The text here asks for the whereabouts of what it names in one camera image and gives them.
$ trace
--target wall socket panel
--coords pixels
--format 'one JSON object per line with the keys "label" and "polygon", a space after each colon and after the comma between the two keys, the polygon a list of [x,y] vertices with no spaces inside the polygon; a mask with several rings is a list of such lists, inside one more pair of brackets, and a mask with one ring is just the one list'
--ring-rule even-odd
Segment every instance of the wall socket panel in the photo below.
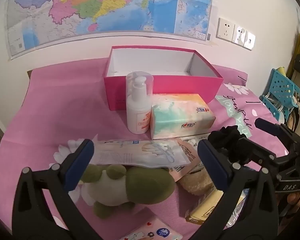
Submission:
{"label": "wall socket panel", "polygon": [[229,22],[223,18],[219,18],[217,38],[226,41],[232,41],[234,32],[234,23]]}
{"label": "wall socket panel", "polygon": [[234,24],[223,18],[219,18],[217,38],[230,41],[241,47],[252,50],[256,36],[238,24]]}

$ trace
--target tissue package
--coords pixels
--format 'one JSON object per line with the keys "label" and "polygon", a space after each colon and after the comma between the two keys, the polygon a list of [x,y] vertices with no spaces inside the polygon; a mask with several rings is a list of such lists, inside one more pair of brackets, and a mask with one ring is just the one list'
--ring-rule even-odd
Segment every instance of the tissue package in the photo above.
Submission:
{"label": "tissue package", "polygon": [[216,117],[198,94],[153,95],[151,138],[164,139],[206,133]]}

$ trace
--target bottle label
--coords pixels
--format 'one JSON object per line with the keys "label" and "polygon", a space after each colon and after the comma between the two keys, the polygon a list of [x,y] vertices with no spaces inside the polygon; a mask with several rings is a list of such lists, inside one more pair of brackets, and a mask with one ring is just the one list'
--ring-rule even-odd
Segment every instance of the bottle label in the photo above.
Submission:
{"label": "bottle label", "polygon": [[137,132],[148,130],[151,111],[149,113],[137,114]]}

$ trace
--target logo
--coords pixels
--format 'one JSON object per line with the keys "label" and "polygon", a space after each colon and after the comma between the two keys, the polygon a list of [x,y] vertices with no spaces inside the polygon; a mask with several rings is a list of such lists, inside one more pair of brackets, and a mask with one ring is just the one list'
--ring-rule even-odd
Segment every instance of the logo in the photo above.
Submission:
{"label": "logo", "polygon": [[294,190],[295,187],[296,185],[286,185],[283,190]]}
{"label": "logo", "polygon": [[181,125],[182,128],[190,128],[190,127],[194,127],[195,123],[184,123],[183,125]]}
{"label": "logo", "polygon": [[197,107],[197,113],[199,112],[209,112],[209,109],[205,107]]}
{"label": "logo", "polygon": [[160,228],[157,230],[159,236],[167,237],[170,234],[170,231],[167,228]]}
{"label": "logo", "polygon": [[212,213],[213,210],[214,210],[214,207],[210,208],[210,209],[203,215],[203,217],[204,217],[204,218],[208,218],[208,216],[211,215],[211,213]]}

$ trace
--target white wall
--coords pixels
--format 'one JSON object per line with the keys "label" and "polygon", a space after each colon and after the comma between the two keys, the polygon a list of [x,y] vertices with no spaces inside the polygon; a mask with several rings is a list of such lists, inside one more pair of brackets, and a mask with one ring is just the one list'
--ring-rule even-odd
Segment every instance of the white wall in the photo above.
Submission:
{"label": "white wall", "polygon": [[219,0],[220,17],[240,24],[257,36],[253,51],[218,39],[215,39],[217,45],[211,47],[162,38],[106,37],[54,45],[9,61],[5,44],[5,1],[0,0],[0,127],[3,130],[23,102],[29,81],[26,71],[33,68],[107,57],[112,45],[175,46],[196,49],[212,64],[245,71],[249,75],[247,87],[259,96],[271,68],[288,66],[295,35],[300,32],[300,7],[295,0]]}

